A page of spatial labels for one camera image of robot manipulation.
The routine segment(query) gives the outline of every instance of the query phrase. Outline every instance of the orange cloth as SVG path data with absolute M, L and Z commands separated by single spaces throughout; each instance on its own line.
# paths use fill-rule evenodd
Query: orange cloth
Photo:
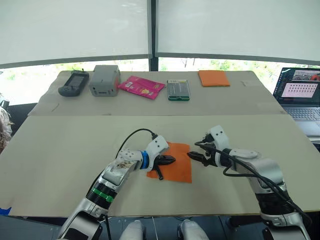
M 175 158 L 175 162 L 169 165 L 160 165 L 159 168 L 164 180 L 192 183 L 191 161 L 187 153 L 190 146 L 183 143 L 168 142 L 169 150 L 163 155 L 170 155 Z M 158 175 L 155 170 L 146 173 L 149 178 L 157 179 Z
M 202 86 L 230 86 L 224 71 L 217 70 L 200 70 L 198 72 Z

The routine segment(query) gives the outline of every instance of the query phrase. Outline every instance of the black cable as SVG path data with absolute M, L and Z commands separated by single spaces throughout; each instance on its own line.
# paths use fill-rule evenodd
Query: black cable
M 123 148 L 123 146 L 125 145 L 125 143 L 128 141 L 128 139 L 129 139 L 133 134 L 135 134 L 135 133 L 137 133 L 137 132 L 139 132 L 139 131 L 147 131 L 147 132 L 151 133 L 152 140 L 155 139 L 155 138 L 158 136 L 158 135 L 155 134 L 153 131 L 151 131 L 150 129 L 147 129 L 147 128 L 139 128 L 139 129 L 135 130 L 135 131 L 132 132 L 129 136 L 127 136 L 126 139 L 123 141 L 123 143 L 121 144 L 118 152 L 116 153 L 115 158 L 118 157 L 119 152 L 121 151 L 121 149 Z M 92 184 L 91 184 L 91 186 L 90 186 L 87 194 L 91 191 L 91 189 L 93 188 L 95 182 L 98 180 L 99 176 L 102 174 L 103 171 L 104 171 L 104 170 L 102 170 L 102 171 L 98 174 L 98 176 L 96 176 L 96 178 L 95 178 L 94 181 L 92 182 Z
M 110 232 L 108 215 L 105 216 L 105 226 L 106 226 L 106 232 L 108 235 L 108 240 L 111 240 L 111 232 Z
M 155 134 L 153 131 L 151 131 L 150 129 L 147 129 L 147 128 L 139 128 L 135 131 L 133 131 L 129 136 L 126 137 L 126 139 L 123 141 L 123 143 L 121 144 L 118 152 L 116 153 L 116 156 L 115 158 L 118 157 L 118 154 L 119 152 L 121 151 L 121 149 L 123 148 L 123 146 L 126 144 L 126 142 L 128 141 L 128 139 L 134 135 L 135 133 L 137 132 L 140 132 L 140 131 L 147 131 L 149 133 L 151 133 L 151 136 L 152 136 L 152 140 L 155 139 L 158 135 Z M 91 189 L 93 188 L 94 184 L 96 183 L 96 181 L 98 180 L 99 176 L 103 173 L 103 170 L 99 173 L 98 176 L 96 176 L 95 180 L 92 182 L 87 194 L 91 191 Z M 106 230 L 107 230 L 107 234 L 108 234 L 108 240 L 111 240 L 111 232 L 110 232 L 110 226 L 109 226 L 109 220 L 108 220 L 108 215 L 105 217 L 105 225 L 106 225 Z
M 118 157 L 119 152 L 121 151 L 121 149 L 123 148 L 123 146 L 126 144 L 126 142 L 128 141 L 128 139 L 129 139 L 133 134 L 135 134 L 135 133 L 137 133 L 137 132 L 139 132 L 139 131 L 147 131 L 147 132 L 151 133 L 151 135 L 152 135 L 152 140 L 155 139 L 155 138 L 158 136 L 158 135 L 155 134 L 153 131 L 151 131 L 150 129 L 147 129 L 147 128 L 139 128 L 139 129 L 133 131 L 133 132 L 132 132 L 129 136 L 127 136 L 126 139 L 123 141 L 123 143 L 121 144 L 118 152 L 116 153 L 115 158 Z
M 278 198 L 282 199 L 283 201 L 287 202 L 293 209 L 295 209 L 298 213 L 300 213 L 300 215 L 302 216 L 302 218 L 304 217 L 307 221 L 308 221 L 308 225 L 307 227 L 311 226 L 312 224 L 312 219 L 310 216 L 308 216 L 298 205 L 296 205 L 293 200 L 288 197 L 286 195 L 286 193 L 272 180 L 270 180 L 269 178 L 260 175 L 257 171 L 255 171 L 254 169 L 252 169 L 251 167 L 249 167 L 248 165 L 246 165 L 244 162 L 242 162 L 241 160 L 229 155 L 228 153 L 225 153 L 221 150 L 218 150 L 216 148 L 214 148 L 213 146 L 209 146 L 206 144 L 200 144 L 203 143 L 204 141 L 199 141 L 196 142 L 195 145 L 199 146 L 199 147 L 207 147 L 210 148 L 212 151 L 219 153 L 227 158 L 229 158 L 230 160 L 234 161 L 235 163 L 243 166 L 244 168 L 246 168 L 247 170 L 249 170 L 251 173 L 253 174 L 230 174 L 227 173 L 228 169 L 230 169 L 231 165 L 229 167 L 227 167 L 224 171 L 223 174 L 229 177 L 253 177 L 253 178 L 259 178 L 261 181 L 263 181 L 270 189 L 272 189 L 272 191 L 277 195 Z

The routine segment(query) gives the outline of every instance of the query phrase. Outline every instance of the gray box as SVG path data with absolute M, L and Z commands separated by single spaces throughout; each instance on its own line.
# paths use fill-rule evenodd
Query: gray box
M 95 97 L 113 97 L 118 94 L 120 71 L 117 65 L 96 65 L 89 83 Z

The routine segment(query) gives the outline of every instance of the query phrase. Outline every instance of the gray device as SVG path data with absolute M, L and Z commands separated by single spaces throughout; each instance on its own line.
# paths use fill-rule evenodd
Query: gray device
M 96 65 L 89 83 L 95 97 L 114 97 L 118 94 L 120 71 L 117 65 Z
M 282 68 L 273 96 L 307 136 L 320 136 L 319 68 Z
M 73 70 L 66 83 L 58 88 L 58 93 L 64 97 L 78 96 L 84 89 L 89 79 L 89 73 L 84 71 Z

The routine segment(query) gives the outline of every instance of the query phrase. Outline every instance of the table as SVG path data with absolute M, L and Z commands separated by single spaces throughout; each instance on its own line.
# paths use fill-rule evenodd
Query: table
M 155 100 L 120 90 L 116 97 L 92 96 L 88 84 L 81 95 L 63 97 L 58 88 L 71 71 L 62 71 L 30 116 L 184 116 L 287 114 L 252 71 L 226 71 L 230 87 L 202 87 L 198 72 L 121 72 L 121 81 L 135 75 L 153 81 L 185 79 L 189 82 L 188 102 L 168 100 L 163 89 Z
M 0 207 L 14 216 L 68 216 L 123 139 L 150 128 L 191 150 L 204 133 L 221 125 L 232 148 L 256 150 L 280 165 L 292 199 L 304 211 L 320 210 L 320 154 L 289 115 L 211 116 L 30 116 L 0 156 Z M 147 133 L 127 146 L 143 150 Z M 110 208 L 110 216 L 258 214 L 245 178 L 192 161 L 192 184 L 159 181 L 144 171 L 131 174 Z

